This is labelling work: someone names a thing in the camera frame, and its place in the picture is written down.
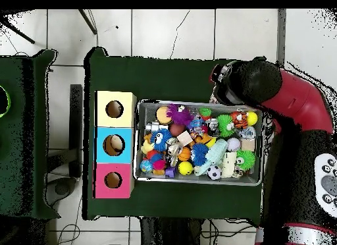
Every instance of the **blue box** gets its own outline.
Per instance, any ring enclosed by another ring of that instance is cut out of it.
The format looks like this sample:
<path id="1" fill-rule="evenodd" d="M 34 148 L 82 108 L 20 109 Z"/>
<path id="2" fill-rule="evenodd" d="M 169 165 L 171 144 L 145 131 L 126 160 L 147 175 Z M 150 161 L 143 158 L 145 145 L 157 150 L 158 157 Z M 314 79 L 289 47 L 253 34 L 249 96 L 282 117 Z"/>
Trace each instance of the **blue box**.
<path id="1" fill-rule="evenodd" d="M 120 155 L 110 156 L 105 153 L 103 144 L 106 137 L 118 135 L 124 140 L 124 150 Z M 97 127 L 97 163 L 132 163 L 133 138 L 132 128 L 103 128 Z"/>

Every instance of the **yellow box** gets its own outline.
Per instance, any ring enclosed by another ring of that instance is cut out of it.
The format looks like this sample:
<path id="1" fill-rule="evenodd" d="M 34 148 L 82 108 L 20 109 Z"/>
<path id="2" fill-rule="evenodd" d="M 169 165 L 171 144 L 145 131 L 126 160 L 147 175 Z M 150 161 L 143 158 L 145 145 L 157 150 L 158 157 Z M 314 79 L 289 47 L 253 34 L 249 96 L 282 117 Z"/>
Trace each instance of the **yellow box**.
<path id="1" fill-rule="evenodd" d="M 97 91 L 98 127 L 132 128 L 137 99 L 131 92 Z"/>

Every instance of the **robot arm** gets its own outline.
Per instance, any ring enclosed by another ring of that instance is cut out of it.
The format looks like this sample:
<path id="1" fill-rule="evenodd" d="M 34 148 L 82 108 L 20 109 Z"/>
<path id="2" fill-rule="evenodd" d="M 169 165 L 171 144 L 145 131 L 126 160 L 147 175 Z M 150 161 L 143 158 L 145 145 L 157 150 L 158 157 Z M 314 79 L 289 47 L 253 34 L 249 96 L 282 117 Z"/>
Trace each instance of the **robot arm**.
<path id="1" fill-rule="evenodd" d="M 332 117 L 310 82 L 265 59 L 217 65 L 215 97 L 268 111 L 281 127 L 267 161 L 255 245 L 337 245 Z"/>

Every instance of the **green table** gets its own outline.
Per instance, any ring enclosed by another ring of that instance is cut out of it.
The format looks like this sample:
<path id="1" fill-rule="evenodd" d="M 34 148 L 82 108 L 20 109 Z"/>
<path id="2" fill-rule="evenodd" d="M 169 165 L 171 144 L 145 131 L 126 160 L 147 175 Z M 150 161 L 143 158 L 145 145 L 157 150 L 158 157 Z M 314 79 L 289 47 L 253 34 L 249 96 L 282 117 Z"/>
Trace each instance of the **green table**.
<path id="1" fill-rule="evenodd" d="M 96 215 L 249 218 L 260 219 L 259 186 L 200 185 L 136 181 L 130 199 L 93 199 L 94 93 L 96 90 L 132 92 L 137 99 L 208 103 L 213 86 L 209 75 L 227 60 L 146 59 L 108 57 L 94 47 L 84 60 L 84 188 L 83 217 Z"/>

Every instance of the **green cloth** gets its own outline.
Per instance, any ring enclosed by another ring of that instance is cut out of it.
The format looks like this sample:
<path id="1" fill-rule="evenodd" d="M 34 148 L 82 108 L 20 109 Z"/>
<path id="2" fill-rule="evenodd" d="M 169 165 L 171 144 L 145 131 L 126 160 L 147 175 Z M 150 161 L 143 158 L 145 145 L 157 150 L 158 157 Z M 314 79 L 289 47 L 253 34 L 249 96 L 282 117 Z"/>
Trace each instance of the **green cloth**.
<path id="1" fill-rule="evenodd" d="M 0 56 L 0 85 L 11 98 L 0 118 L 0 214 L 51 219 L 44 202 L 47 170 L 46 70 L 55 52 Z"/>
<path id="2" fill-rule="evenodd" d="M 88 212 L 84 212 L 84 215 L 87 214 L 89 219 L 96 215 L 214 219 L 237 217 L 259 222 L 261 184 L 229 186 L 136 181 L 130 199 L 92 198 L 93 140 L 91 139 L 94 139 L 95 91 L 132 92 L 138 100 L 208 103 L 213 91 L 213 85 L 209 82 L 210 73 L 216 64 L 226 63 L 226 60 L 108 57 L 105 49 L 94 47 L 84 62 L 86 69 L 84 102 L 85 105 L 88 102 L 90 106 L 89 134 L 88 138 L 84 138 L 84 147 L 86 141 L 89 141 L 89 164 L 84 166 L 84 174 L 89 174 L 88 183 L 84 181 L 84 187 L 88 187 Z"/>

